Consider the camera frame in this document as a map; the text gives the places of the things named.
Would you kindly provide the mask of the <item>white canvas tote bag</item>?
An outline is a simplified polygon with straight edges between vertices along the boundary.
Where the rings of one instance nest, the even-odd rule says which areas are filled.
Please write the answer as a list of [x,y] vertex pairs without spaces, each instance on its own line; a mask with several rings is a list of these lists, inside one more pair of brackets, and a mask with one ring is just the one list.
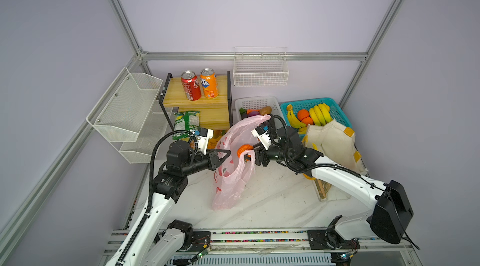
[[[334,162],[353,170],[362,175],[368,173],[362,156],[355,146],[355,131],[343,124],[333,120],[325,126],[307,127],[302,143],[307,148],[313,148]],[[351,198],[346,192],[322,180],[310,179],[313,181],[317,197],[321,202],[347,200]]]

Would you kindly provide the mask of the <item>orange toy pumpkin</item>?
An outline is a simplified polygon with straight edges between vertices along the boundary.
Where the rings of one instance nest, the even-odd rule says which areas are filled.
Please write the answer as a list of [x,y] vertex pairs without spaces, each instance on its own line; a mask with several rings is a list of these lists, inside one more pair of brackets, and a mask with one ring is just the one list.
[[238,150],[237,150],[238,158],[240,158],[242,153],[244,153],[245,151],[250,151],[250,150],[254,150],[254,147],[252,145],[246,144],[246,145],[240,146],[240,148],[238,148]]

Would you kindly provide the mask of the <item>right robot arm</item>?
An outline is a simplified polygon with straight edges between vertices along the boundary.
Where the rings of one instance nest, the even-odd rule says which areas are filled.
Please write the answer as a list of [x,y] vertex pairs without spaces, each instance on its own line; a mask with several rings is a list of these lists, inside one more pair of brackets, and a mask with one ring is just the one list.
[[414,212],[402,184],[374,180],[334,162],[320,151],[305,147],[294,128],[283,124],[276,129],[275,120],[273,116],[252,129],[260,142],[254,145],[250,161],[264,167],[275,161],[296,175],[306,174],[330,183],[366,207],[365,212],[351,217],[336,216],[324,231],[322,243],[326,247],[337,249],[366,237],[378,237],[391,244],[412,241],[407,227]]

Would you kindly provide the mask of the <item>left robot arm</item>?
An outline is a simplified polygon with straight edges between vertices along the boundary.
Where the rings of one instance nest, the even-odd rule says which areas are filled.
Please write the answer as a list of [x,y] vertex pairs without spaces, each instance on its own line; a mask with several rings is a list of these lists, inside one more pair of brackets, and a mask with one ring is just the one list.
[[157,174],[155,160],[161,144],[175,132],[156,142],[150,159],[148,198],[142,215],[108,265],[165,265],[178,250],[191,247],[191,224],[174,221],[164,235],[159,230],[167,214],[188,185],[188,176],[204,170],[217,170],[231,155],[230,150],[209,149],[213,131],[202,128],[186,131],[189,141],[177,140],[169,146],[166,161]]

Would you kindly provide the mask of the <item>pink plastic grocery bag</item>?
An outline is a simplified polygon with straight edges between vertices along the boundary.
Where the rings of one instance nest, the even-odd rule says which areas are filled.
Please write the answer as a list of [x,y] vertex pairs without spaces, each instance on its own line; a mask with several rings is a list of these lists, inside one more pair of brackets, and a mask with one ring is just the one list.
[[214,172],[216,193],[211,208],[224,210],[233,208],[240,199],[255,170],[256,157],[237,157],[242,145],[256,145],[259,140],[251,133],[253,129],[270,120],[269,115],[258,115],[243,119],[233,125],[218,142],[217,149],[231,151],[231,156]]

